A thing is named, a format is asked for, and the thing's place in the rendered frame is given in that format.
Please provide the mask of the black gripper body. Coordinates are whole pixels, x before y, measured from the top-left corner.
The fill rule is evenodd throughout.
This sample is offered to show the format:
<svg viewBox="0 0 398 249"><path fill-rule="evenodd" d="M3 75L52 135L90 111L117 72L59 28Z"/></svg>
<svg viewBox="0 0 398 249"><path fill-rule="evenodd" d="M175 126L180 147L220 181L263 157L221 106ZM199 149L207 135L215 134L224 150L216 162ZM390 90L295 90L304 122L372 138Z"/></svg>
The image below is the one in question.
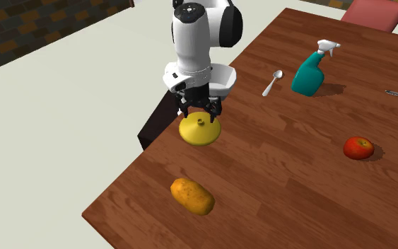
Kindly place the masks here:
<svg viewBox="0 0 398 249"><path fill-rule="evenodd" d="M221 98L210 100L209 84L203 86L185 88L175 93L175 104L181 110L192 106L205 110L220 110Z"/></svg>

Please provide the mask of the teal spray bottle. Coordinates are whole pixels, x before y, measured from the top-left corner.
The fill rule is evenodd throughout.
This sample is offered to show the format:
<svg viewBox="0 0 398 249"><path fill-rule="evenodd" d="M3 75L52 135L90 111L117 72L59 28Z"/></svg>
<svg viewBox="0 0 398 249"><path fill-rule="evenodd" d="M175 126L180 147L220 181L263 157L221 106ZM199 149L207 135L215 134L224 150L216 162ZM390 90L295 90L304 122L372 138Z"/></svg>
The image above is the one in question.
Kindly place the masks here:
<svg viewBox="0 0 398 249"><path fill-rule="evenodd" d="M319 68L325 52L333 56L333 49L340 43L330 40L318 40L317 51L313 52L298 68L291 84L291 90L308 97L313 96L324 81L324 74Z"/></svg>

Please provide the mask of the orange potato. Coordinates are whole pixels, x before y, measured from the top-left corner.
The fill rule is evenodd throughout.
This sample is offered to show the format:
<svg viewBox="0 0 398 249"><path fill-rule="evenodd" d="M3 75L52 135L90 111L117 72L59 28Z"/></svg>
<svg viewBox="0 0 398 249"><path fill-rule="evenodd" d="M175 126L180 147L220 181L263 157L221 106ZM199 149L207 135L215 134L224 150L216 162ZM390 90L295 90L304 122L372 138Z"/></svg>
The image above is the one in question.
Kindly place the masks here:
<svg viewBox="0 0 398 249"><path fill-rule="evenodd" d="M170 192L187 211L199 216L209 214L215 205L213 195L193 180L186 178L174 180L170 186Z"/></svg>

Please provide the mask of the red chair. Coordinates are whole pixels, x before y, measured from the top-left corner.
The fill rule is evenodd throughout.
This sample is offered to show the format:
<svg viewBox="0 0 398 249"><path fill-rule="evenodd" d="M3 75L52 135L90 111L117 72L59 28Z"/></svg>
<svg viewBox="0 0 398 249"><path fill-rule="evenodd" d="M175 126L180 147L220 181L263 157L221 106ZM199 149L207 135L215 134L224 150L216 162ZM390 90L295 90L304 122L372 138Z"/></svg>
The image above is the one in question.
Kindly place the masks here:
<svg viewBox="0 0 398 249"><path fill-rule="evenodd" d="M341 21L391 33L398 25L398 2L353 0Z"/></svg>

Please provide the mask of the white bowl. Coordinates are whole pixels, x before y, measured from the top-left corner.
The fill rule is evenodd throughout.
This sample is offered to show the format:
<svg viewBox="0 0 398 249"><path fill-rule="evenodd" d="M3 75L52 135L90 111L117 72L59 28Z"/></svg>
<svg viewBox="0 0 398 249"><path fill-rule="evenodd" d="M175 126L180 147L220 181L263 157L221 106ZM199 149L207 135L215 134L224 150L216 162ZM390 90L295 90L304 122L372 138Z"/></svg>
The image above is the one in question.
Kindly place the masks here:
<svg viewBox="0 0 398 249"><path fill-rule="evenodd" d="M225 100L237 80L236 70L228 65L214 63L211 64L211 68L209 96Z"/></svg>

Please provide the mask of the brown wooden table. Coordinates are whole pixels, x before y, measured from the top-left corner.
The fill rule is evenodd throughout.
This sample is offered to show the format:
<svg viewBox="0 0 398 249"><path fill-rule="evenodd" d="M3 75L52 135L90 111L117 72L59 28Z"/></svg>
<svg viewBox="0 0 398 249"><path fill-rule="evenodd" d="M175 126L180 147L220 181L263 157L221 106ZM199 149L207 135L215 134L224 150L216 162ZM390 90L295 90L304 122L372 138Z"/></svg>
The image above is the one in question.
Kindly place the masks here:
<svg viewBox="0 0 398 249"><path fill-rule="evenodd" d="M308 97L291 84L318 40L341 47ZM398 249L398 35L287 8L233 67L220 137L190 146L173 122L83 218L116 249ZM374 154L345 156L350 137ZM178 178L213 195L209 214L173 198Z"/></svg>

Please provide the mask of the yellow round lid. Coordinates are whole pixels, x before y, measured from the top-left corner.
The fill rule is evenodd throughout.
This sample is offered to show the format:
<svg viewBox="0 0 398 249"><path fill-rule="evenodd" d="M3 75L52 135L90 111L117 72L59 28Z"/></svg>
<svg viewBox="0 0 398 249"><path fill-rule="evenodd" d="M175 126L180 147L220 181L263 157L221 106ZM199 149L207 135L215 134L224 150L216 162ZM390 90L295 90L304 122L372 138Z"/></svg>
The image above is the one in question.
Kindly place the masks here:
<svg viewBox="0 0 398 249"><path fill-rule="evenodd" d="M213 143L221 134L221 123L207 112L193 112L184 117L179 124L180 136L194 146L206 146Z"/></svg>

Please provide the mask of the dark robot stand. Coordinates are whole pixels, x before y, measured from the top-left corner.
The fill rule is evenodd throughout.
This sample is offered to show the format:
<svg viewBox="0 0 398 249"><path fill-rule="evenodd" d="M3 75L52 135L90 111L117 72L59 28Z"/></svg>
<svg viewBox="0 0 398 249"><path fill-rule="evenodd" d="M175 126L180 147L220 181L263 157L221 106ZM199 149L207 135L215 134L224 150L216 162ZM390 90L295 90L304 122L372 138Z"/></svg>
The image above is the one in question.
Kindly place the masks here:
<svg viewBox="0 0 398 249"><path fill-rule="evenodd" d="M137 135L143 150L177 118L178 110L174 94L167 91Z"/></svg>

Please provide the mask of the silver spoon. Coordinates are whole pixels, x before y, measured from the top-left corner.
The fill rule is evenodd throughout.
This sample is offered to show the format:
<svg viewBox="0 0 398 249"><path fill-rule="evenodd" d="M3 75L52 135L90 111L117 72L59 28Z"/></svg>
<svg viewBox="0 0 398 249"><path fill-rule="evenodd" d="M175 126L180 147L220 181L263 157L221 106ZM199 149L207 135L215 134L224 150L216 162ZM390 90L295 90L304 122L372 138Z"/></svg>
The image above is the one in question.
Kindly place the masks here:
<svg viewBox="0 0 398 249"><path fill-rule="evenodd" d="M265 96L267 96L267 95L269 94L269 92L270 92L270 90L271 90L271 88L272 88L274 82L275 82L277 79L280 79L282 76L283 76L282 70L277 70L277 71L275 71L275 72L273 73L273 79L272 79L272 81L270 82L270 84L269 84L269 85L264 89L264 91L262 92L262 96L263 96L263 97L265 97Z"/></svg>

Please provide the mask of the red apple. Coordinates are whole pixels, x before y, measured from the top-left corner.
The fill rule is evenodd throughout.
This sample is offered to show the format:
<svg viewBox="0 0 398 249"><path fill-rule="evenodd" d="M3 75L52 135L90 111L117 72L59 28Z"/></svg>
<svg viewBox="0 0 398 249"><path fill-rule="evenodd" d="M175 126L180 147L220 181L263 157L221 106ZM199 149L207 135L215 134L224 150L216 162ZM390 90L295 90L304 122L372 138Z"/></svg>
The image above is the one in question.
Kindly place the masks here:
<svg viewBox="0 0 398 249"><path fill-rule="evenodd" d="M353 160L363 160L374 154L373 143L364 137L350 137L343 147L344 155Z"/></svg>

